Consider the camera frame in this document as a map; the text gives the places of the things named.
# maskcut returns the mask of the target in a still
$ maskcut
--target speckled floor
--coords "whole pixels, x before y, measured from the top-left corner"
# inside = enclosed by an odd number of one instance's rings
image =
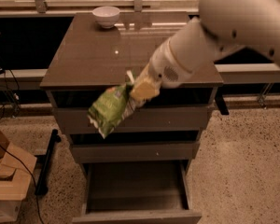
[[[229,116],[214,111],[187,176],[193,208],[203,214],[199,224],[280,224],[280,102],[269,103],[266,110],[253,100],[228,106]],[[42,153],[58,127],[53,116],[41,115],[2,119],[0,129],[20,147]],[[48,224],[71,223],[79,216],[86,186],[61,138],[53,153],[49,193],[39,201]],[[39,223],[33,186],[16,223]]]

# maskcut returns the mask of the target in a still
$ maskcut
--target bowl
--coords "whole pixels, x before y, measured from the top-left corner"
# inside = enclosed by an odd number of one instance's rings
[[[120,10],[117,7],[98,7],[92,12],[95,21],[103,28],[112,28],[119,20]]]

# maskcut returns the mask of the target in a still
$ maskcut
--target brown cabinet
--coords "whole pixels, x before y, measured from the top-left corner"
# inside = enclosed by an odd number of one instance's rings
[[[222,84],[213,64],[178,89],[161,89],[106,139],[87,118],[106,88],[124,83],[128,69],[140,72],[154,49],[188,21],[184,12],[121,13],[115,28],[103,30],[91,14],[74,17],[41,83],[88,180],[81,217],[73,223],[199,221],[185,175]]]

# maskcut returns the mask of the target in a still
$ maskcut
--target box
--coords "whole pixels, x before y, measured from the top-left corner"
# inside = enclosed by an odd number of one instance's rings
[[[31,173],[34,171],[36,157],[9,142],[1,131],[0,145],[25,163]],[[12,180],[0,181],[0,223],[17,220],[21,201],[26,198],[31,182],[31,176],[24,166],[0,148],[0,158],[2,157],[0,176],[9,176],[15,173]]]

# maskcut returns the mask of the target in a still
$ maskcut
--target wooden tabletop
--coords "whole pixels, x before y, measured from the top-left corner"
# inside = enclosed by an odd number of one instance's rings
[[[103,29],[91,13],[74,17],[40,87],[85,90],[124,83],[126,71],[136,74],[154,50],[189,21],[186,12],[121,13],[112,29]],[[221,85],[215,66],[203,66],[184,86]]]

